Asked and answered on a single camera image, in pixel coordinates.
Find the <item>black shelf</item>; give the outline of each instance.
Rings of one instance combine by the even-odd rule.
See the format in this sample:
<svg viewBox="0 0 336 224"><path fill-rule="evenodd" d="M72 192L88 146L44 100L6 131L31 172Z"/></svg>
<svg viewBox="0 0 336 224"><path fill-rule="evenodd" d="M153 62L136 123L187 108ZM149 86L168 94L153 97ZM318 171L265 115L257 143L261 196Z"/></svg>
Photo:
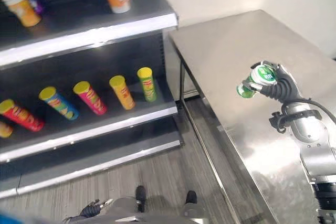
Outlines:
<svg viewBox="0 0 336 224"><path fill-rule="evenodd" d="M166 0L132 0L123 14L113 14L106 0L77 0L50 7L34 27L23 27L16 17L0 23L0 69L5 69L173 27L177 17Z"/></svg>
<svg viewBox="0 0 336 224"><path fill-rule="evenodd" d="M0 165L0 198L27 193L180 145L172 117Z"/></svg>
<svg viewBox="0 0 336 224"><path fill-rule="evenodd" d="M176 114L176 104L166 81L155 80L154 85L157 93L154 102L145 100L140 83L128 85L135 101L135 107L129 111L124 110L111 88L100 91L98 94L108 107L108 111L100 116L95 115L84 102L75 97L78 100L75 107L80 114L74 121L65 119L47 104L37 100L39 109L44 114L44 128L39 132L30 132L14 125L13 134L9 138L0 139L0 163Z"/></svg>

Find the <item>green can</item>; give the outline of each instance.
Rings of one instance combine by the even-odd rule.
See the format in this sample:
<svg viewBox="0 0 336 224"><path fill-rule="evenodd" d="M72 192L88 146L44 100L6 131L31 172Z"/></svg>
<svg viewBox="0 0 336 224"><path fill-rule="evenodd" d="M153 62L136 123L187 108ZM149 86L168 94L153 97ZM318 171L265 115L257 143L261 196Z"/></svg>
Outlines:
<svg viewBox="0 0 336 224"><path fill-rule="evenodd" d="M276 75L273 70L264 65L256 66L246 80L263 86L270 86L277 83ZM240 83L237 86L237 93L243 98L252 98L256 94L256 91L248 89L243 83Z"/></svg>
<svg viewBox="0 0 336 224"><path fill-rule="evenodd" d="M137 74L140 79L146 101L154 102L156 100L156 92L154 87L152 69L148 67L140 68Z"/></svg>

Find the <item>person's shoe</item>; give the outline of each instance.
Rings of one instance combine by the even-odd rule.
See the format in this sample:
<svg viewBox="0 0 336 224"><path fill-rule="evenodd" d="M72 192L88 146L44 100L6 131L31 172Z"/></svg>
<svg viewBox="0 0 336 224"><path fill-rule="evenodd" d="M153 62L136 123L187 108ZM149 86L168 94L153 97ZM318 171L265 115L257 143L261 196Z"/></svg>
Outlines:
<svg viewBox="0 0 336 224"><path fill-rule="evenodd" d="M187 193L187 198L185 200L185 203L193 203L193 204L197 204L197 194L195 191L189 191Z"/></svg>
<svg viewBox="0 0 336 224"><path fill-rule="evenodd" d="M144 186L138 186L135 190L135 198L140 202L138 205L138 212L145 212L146 203L146 189Z"/></svg>

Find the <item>stainless steel table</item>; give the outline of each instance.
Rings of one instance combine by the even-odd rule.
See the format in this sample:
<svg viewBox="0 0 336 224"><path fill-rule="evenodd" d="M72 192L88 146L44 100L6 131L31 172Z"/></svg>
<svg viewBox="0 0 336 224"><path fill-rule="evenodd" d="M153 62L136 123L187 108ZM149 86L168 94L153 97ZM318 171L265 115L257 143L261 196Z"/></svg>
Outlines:
<svg viewBox="0 0 336 224"><path fill-rule="evenodd" d="M182 62L181 80L186 68L275 220L317 223L317 203L304 176L298 148L288 134L279 134L268 122L271 113L280 110L280 103L260 94L243 99L236 86L254 63L281 63L293 74L305 97L336 113L336 62L261 10L180 28L171 32L171 38ZM322 116L334 145L335 126Z"/></svg>

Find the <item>gray floor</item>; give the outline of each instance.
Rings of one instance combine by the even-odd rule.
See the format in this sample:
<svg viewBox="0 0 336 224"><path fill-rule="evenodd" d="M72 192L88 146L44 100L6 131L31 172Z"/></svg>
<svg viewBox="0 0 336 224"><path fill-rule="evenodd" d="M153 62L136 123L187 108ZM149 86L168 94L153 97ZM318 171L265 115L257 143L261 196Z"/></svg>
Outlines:
<svg viewBox="0 0 336 224"><path fill-rule="evenodd" d="M223 184L241 218L242 224L268 223L253 188L246 183L241 164L214 134L215 121L201 99L187 102L199 127ZM99 198L134 195L137 185L148 190L147 211L178 215L188 190L195 190L212 223L233 223L221 191L201 146L184 113L176 118L184 145L169 152L120 167L49 187L30 194L0 201L0 207L59 221L74 216L88 202Z"/></svg>
<svg viewBox="0 0 336 224"><path fill-rule="evenodd" d="M212 223L233 223L183 111L177 120L185 142L181 148L59 186L5 199L0 201L0 207L59 221L78 214L94 199L134 195L136 186L141 184L148 190L147 210L150 212L177 215L187 191L195 190Z"/></svg>
<svg viewBox="0 0 336 224"><path fill-rule="evenodd" d="M186 103L242 224L274 223L256 186L216 116L198 99Z"/></svg>

